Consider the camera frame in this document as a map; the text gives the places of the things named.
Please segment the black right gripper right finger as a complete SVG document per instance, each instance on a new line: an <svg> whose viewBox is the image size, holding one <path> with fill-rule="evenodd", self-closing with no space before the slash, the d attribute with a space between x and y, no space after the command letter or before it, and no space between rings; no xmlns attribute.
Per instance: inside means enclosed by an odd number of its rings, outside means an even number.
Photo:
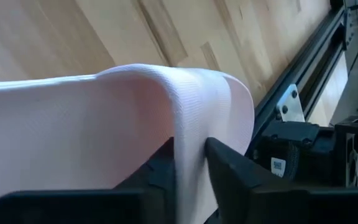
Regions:
<svg viewBox="0 0 358 224"><path fill-rule="evenodd" d="M278 223L279 178L216 138L204 151L223 223Z"/></svg>

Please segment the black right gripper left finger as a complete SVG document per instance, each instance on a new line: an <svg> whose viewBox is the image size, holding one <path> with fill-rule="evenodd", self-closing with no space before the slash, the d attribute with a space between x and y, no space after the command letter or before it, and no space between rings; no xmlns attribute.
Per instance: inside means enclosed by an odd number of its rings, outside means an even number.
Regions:
<svg viewBox="0 0 358 224"><path fill-rule="evenodd" d="M142 223L172 224L176 222L176 183L174 138L170 137L114 190L140 192Z"/></svg>

